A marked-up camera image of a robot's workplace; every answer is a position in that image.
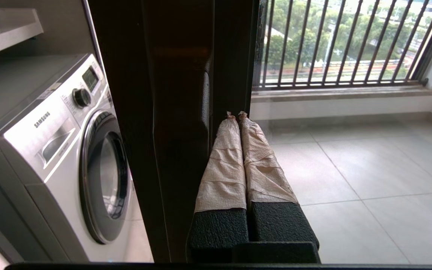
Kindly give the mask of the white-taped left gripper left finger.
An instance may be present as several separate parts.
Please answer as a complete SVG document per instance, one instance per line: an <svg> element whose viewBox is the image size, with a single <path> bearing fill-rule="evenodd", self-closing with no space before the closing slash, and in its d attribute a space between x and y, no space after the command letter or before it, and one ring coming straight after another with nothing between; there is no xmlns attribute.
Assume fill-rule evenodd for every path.
<svg viewBox="0 0 432 270"><path fill-rule="evenodd" d="M189 263L230 263L249 242L245 168L238 122L221 121L196 197L186 241Z"/></svg>

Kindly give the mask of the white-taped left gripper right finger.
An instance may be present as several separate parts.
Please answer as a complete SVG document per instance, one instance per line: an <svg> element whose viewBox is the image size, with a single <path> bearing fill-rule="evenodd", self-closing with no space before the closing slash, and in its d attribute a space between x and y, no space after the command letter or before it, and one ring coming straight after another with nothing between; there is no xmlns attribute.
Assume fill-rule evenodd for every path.
<svg viewBox="0 0 432 270"><path fill-rule="evenodd" d="M250 239L257 242L319 241L262 128L239 113L249 207Z"/></svg>

